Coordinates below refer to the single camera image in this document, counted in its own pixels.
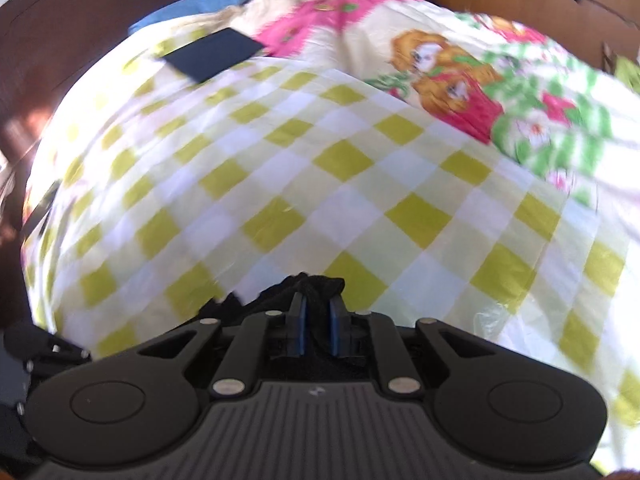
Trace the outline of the green item on floor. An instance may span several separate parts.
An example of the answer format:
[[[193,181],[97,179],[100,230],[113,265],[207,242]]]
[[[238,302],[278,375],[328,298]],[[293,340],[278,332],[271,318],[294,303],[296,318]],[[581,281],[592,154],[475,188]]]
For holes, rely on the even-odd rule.
[[[614,76],[633,92],[640,93],[640,66],[637,62],[618,56],[615,60]]]

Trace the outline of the dark blue notebook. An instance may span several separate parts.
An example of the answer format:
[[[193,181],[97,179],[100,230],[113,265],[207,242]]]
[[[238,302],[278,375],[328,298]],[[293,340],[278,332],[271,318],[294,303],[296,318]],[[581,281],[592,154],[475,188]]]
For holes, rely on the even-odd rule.
[[[238,65],[265,46],[232,28],[224,28],[163,56],[163,60],[197,84]]]

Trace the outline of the blue pillow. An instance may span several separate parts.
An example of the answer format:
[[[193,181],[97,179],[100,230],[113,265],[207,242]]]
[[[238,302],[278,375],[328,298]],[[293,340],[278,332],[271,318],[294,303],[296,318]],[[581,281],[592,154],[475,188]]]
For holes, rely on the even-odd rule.
[[[154,25],[174,18],[184,18],[185,16],[205,13],[216,13],[224,10],[227,6],[242,6],[250,0],[178,0],[157,9],[140,21],[135,22],[128,28],[128,35],[131,36],[138,30],[146,26]]]

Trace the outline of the black pants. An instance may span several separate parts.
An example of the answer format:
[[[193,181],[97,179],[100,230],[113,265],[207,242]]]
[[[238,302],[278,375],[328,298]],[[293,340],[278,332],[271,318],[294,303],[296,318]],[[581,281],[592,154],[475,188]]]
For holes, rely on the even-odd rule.
[[[192,318],[192,321],[216,318],[223,326],[239,326],[252,314],[266,313],[271,310],[288,312],[296,292],[299,292],[313,309],[324,311],[329,309],[330,300],[341,296],[344,289],[344,278],[329,278],[324,275],[300,272],[289,275],[282,282],[264,289],[247,304],[242,304],[235,292],[230,292],[221,301],[210,298],[198,310],[198,314]]]

